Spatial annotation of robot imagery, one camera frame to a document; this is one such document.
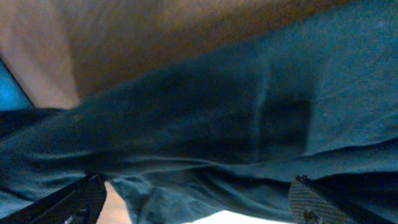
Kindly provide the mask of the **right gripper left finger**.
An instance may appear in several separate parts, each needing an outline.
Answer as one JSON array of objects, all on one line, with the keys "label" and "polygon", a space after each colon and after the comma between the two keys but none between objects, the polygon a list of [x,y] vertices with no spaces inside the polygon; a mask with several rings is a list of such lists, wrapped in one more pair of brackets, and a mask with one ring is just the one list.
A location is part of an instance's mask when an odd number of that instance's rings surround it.
[{"label": "right gripper left finger", "polygon": [[106,201],[105,182],[88,175],[1,219],[1,224],[96,224]]}]

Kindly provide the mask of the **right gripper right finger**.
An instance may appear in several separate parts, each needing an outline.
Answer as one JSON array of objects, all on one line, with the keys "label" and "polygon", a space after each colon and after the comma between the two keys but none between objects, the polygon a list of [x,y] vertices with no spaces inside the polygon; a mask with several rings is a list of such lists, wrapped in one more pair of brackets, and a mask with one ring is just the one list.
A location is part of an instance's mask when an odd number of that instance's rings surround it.
[{"label": "right gripper right finger", "polygon": [[338,192],[317,184],[305,175],[290,185],[289,205],[298,224],[393,224],[353,202]]}]

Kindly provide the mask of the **dark teal t-shirt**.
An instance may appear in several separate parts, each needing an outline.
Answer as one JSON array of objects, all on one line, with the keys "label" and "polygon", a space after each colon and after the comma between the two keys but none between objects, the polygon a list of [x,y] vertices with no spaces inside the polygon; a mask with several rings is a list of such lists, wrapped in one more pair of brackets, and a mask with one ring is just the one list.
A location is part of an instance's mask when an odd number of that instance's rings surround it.
[{"label": "dark teal t-shirt", "polygon": [[1,216],[100,174],[136,223],[292,222],[307,176],[397,221],[397,2],[359,1],[97,95],[1,113]]}]

